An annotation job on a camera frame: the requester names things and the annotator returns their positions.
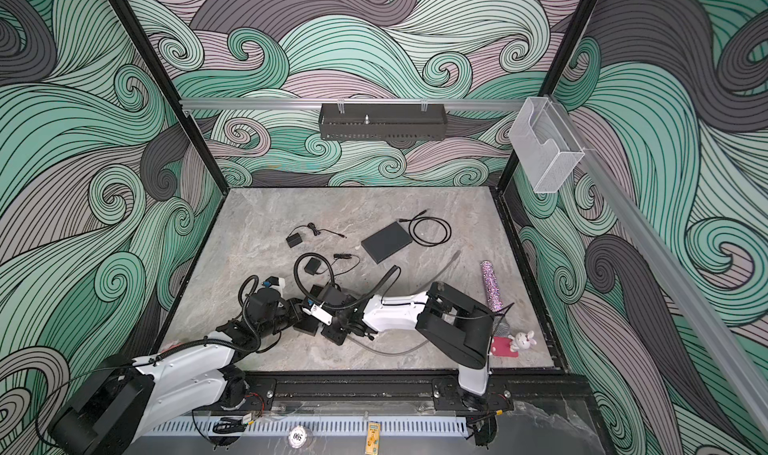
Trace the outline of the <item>black network switch box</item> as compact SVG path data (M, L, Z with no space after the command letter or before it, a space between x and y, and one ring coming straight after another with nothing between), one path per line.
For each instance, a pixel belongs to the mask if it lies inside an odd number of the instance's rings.
M321 321L311 314L313 304L313 301L305 297L302 302L297 305L299 321L293 326L295 331L312 337L317 335L322 326Z

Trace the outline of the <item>dark grey box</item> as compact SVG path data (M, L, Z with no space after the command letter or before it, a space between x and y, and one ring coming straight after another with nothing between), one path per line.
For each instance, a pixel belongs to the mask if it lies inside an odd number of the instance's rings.
M413 239L398 222L393 222L362 240L366 253L379 264L410 245Z

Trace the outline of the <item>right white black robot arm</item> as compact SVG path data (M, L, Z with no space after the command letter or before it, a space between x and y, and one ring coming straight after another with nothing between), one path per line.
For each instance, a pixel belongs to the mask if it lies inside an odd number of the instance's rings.
M328 282L318 291L304 286L299 268L304 260L315 260L325 267ZM334 344L362 338L373 340L389 331L420 334L458 365L458 393L461 403L471 411L488 407L489 357L492 342L510 304L493 310L455 287L432 280L411 295L388 293L401 274L392 266L379 282L363 295L342 290L336 282L332 263L322 255L306 252L294 262L293 278L305 296L303 312L322 326L322 334Z

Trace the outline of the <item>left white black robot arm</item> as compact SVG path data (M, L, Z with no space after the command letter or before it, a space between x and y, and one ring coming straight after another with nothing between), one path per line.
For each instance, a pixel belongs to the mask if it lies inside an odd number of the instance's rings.
M269 350L303 318L300 298L283 296L285 282L255 275L240 287L239 316L210 334L142 357L114 355L48 423L44 433L67 454L121 454L155 427L201 407L237 409L249 384L237 362Z

